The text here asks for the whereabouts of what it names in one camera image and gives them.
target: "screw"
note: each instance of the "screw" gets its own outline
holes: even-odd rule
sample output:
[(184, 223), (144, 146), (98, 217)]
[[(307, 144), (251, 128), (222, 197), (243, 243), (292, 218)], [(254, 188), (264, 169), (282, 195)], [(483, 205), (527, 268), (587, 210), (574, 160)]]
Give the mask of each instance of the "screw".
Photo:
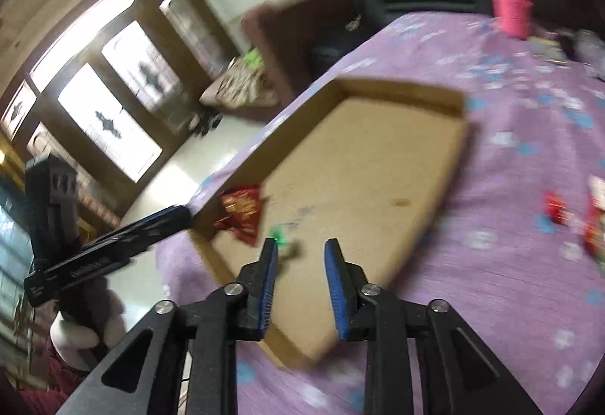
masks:
[(155, 312), (158, 314), (166, 314), (174, 309), (174, 303), (170, 300), (161, 300), (155, 305)]
[(443, 299), (435, 299), (431, 301), (431, 309), (435, 312), (448, 312), (450, 310), (450, 305)]
[(380, 293), (380, 287), (374, 284), (365, 284), (361, 288), (361, 293), (364, 296), (377, 296)]
[(244, 286), (241, 284), (233, 283), (225, 285), (225, 293), (228, 296), (238, 296), (244, 291)]

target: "cardboard tray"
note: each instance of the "cardboard tray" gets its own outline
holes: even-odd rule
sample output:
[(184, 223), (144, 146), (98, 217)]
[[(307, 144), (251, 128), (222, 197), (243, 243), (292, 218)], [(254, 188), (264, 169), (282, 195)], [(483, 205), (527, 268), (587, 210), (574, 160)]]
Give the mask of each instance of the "cardboard tray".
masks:
[(455, 173), (467, 134), (464, 94), (442, 87), (337, 78), (270, 134), (220, 192), (262, 184), (258, 247), (216, 234), (219, 193), (191, 236), (220, 284), (258, 258), (270, 229), (292, 241), (280, 271), (265, 344), (277, 363), (309, 365), (337, 339), (324, 243), (386, 286), (405, 265)]

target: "purple bedsheet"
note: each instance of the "purple bedsheet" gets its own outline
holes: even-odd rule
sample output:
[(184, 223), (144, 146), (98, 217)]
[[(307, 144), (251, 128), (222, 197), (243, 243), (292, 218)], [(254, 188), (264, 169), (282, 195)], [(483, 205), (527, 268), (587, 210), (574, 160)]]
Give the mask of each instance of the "purple bedsheet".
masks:
[[(448, 85), (468, 94), (470, 154), (419, 252), (393, 285), (399, 297), (449, 300), (546, 415), (562, 415), (605, 351), (605, 281), (580, 246), (589, 174), (605, 177), (605, 84), (580, 64), (534, 59), (527, 44), (479, 15), (407, 14), (344, 57), (193, 198), (196, 210), (271, 131), (338, 75)], [(544, 192), (575, 212), (542, 215)], [(172, 299), (216, 284), (186, 233), (161, 243)], [(310, 372), (278, 370), (255, 345), (238, 354), (240, 413), (362, 413), (364, 349), (339, 345)]]

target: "brown chair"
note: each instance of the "brown chair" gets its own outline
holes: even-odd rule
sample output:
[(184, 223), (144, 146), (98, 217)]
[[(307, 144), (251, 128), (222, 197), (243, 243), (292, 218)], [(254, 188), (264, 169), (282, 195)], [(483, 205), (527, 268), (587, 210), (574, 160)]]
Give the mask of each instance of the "brown chair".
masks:
[(355, 16), (353, 0), (267, 0), (244, 14), (242, 29), (262, 54), (281, 109), (312, 83), (307, 56), (321, 32)]

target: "gloved hand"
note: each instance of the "gloved hand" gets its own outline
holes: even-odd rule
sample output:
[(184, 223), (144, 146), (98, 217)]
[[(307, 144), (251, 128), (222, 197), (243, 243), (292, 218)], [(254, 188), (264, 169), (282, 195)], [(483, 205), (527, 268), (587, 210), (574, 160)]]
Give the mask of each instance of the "gloved hand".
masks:
[[(122, 340), (126, 329), (122, 319), (124, 305), (113, 290), (108, 290), (108, 293), (110, 316), (105, 323), (103, 343), (111, 349)], [(79, 371), (90, 371), (78, 350), (93, 348), (99, 344), (99, 337), (93, 330), (64, 320), (59, 312), (50, 327), (50, 339), (57, 354), (68, 366)]]

